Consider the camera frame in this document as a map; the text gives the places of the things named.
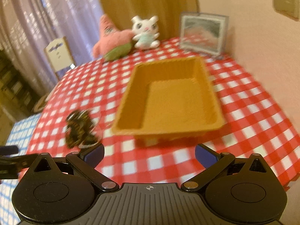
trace floral curtain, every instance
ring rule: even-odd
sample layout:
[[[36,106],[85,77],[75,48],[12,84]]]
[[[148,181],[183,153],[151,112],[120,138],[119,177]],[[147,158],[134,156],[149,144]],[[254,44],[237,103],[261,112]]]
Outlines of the floral curtain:
[[[57,83],[44,48],[66,36],[77,65],[92,60],[101,15],[99,0],[0,0],[0,43],[15,68],[43,95]]]

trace ribbed gray plate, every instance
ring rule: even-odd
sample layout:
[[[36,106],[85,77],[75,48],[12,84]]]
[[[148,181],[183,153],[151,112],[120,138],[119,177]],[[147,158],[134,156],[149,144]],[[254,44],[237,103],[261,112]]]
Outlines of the ribbed gray plate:
[[[232,225],[210,212],[199,195],[182,192],[176,184],[124,184],[117,192],[100,195],[87,213],[65,224]]]

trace picture frame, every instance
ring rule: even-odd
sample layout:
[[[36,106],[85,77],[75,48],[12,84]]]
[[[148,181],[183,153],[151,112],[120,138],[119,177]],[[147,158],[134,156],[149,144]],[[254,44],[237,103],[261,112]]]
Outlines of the picture frame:
[[[219,56],[225,47],[229,17],[209,13],[182,13],[180,48]]]

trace pink starfish plush toy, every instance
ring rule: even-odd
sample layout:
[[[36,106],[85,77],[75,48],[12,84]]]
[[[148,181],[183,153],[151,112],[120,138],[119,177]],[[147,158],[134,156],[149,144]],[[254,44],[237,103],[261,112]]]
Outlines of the pink starfish plush toy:
[[[126,56],[131,48],[132,30],[120,31],[110,20],[107,14],[100,18],[100,40],[93,47],[93,56],[100,55],[106,61],[113,61]]]

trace chair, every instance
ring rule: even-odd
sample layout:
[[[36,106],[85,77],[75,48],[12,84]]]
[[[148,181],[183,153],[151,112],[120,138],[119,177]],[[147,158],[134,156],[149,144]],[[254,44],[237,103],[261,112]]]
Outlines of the chair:
[[[57,38],[51,41],[44,49],[44,52],[58,80],[58,71],[66,67],[71,67],[73,69],[76,66],[66,37]]]

